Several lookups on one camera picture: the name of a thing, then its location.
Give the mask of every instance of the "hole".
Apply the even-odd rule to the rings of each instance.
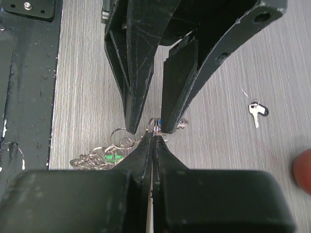
[[[254,23],[263,23],[270,19],[271,14],[268,12],[261,13],[254,18]]]
[[[221,64],[225,61],[225,59],[227,59],[228,56],[229,56],[229,54],[226,53],[226,52],[220,54],[220,55],[216,58],[216,63],[219,64],[219,65],[221,65]]]

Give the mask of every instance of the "key ring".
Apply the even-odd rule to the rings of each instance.
[[[161,119],[160,118],[158,118],[158,119],[155,119],[155,125],[154,125],[154,136],[158,136],[160,133],[161,133],[161,129],[160,129],[160,127],[159,127],[159,121],[160,121]]]
[[[187,119],[181,118],[180,122],[177,125],[178,129],[184,129],[186,126],[188,126],[189,121]]]
[[[126,148],[117,147],[117,146],[116,146],[115,144],[113,144],[113,142],[112,142],[112,135],[113,135],[115,132],[120,131],[120,130],[126,130],[126,128],[118,128],[118,129],[114,130],[114,131],[111,133],[111,135],[110,135],[110,143],[111,143],[111,145],[112,145],[114,148],[117,148],[117,149],[120,149],[120,150],[124,150],[124,149],[126,149]]]
[[[154,122],[155,122],[155,118],[151,118],[151,119],[149,120],[149,123],[147,124],[147,127],[146,127],[146,133],[150,133],[150,132],[149,132],[149,129],[150,129],[151,125],[152,125]]]
[[[120,141],[120,147],[122,147],[122,148],[124,148],[125,146],[127,146],[128,144],[130,144],[130,143],[133,143],[133,140],[131,139],[131,138],[129,138],[129,137],[124,137],[124,138],[122,138],[121,139],[121,141]],[[124,148],[124,150],[130,150],[130,149],[132,149],[133,147],[131,147],[131,146],[129,146],[129,147],[127,147],[127,148]]]
[[[91,150],[88,154],[88,161],[94,166],[99,166],[99,167],[102,167],[102,166],[105,166],[105,162],[104,160],[101,158],[101,154],[98,154],[96,153],[97,150],[102,150],[103,151],[103,154],[104,154],[104,151],[106,150],[106,147],[96,147],[94,148],[93,150]]]
[[[122,150],[120,150],[119,149],[119,151],[121,151],[121,153],[122,153],[122,158],[121,159],[119,159],[118,161],[116,161],[116,155],[115,155],[115,152],[116,151],[116,148],[114,147],[114,146],[110,146],[110,147],[108,147],[106,150],[105,150],[105,153],[104,153],[104,155],[103,155],[103,160],[104,160],[104,162],[106,163],[106,164],[110,164],[110,165],[116,165],[116,164],[118,164],[119,162],[121,162],[123,159],[125,159],[125,157],[126,157],[126,155],[124,154],[124,149],[122,149]],[[114,161],[115,162],[109,162],[107,159],[105,159],[106,157],[106,155],[108,154],[108,153],[112,153],[112,158],[114,158]]]
[[[254,106],[255,108],[257,108],[257,106],[260,104],[260,101],[259,101],[258,99],[254,99],[254,100],[253,100],[253,103],[254,103],[253,106]]]

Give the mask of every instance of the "gray wood grain surface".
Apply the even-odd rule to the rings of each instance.
[[[51,144],[51,169],[94,147],[109,145],[124,126],[121,98],[104,52],[101,0],[64,0]],[[231,55],[192,102],[190,125],[168,147],[190,168],[258,169],[280,183],[298,233],[311,232],[311,197],[291,176],[291,163],[311,147],[311,2],[289,1],[284,18]],[[160,116],[159,48],[138,133]],[[259,129],[248,112],[253,99],[270,110]]]

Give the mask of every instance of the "key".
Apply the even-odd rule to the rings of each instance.
[[[263,106],[260,103],[252,102],[252,105],[255,105],[256,109],[258,110],[258,114],[266,117],[269,115],[269,109],[265,106]]]
[[[250,104],[248,109],[249,109],[249,113],[252,114],[254,117],[256,129],[258,129],[259,128],[258,112],[260,110],[259,110],[259,108],[257,108],[257,104]]]

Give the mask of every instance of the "bunch of key rings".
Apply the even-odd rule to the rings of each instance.
[[[182,118],[178,125],[177,129],[184,129],[188,126],[188,121]],[[110,135],[109,147],[97,147],[89,152],[89,154],[81,154],[79,158],[73,159],[70,161],[70,165],[76,170],[110,170],[118,163],[120,163],[127,155],[129,155],[134,148],[141,141],[141,136],[139,139],[134,135],[134,140],[131,138],[123,138],[119,144],[114,144],[112,141],[113,135],[117,131],[126,130],[125,128],[119,128],[113,131]],[[147,127],[146,133],[154,132],[154,135],[162,135],[161,132],[161,119],[152,118],[150,119]]]

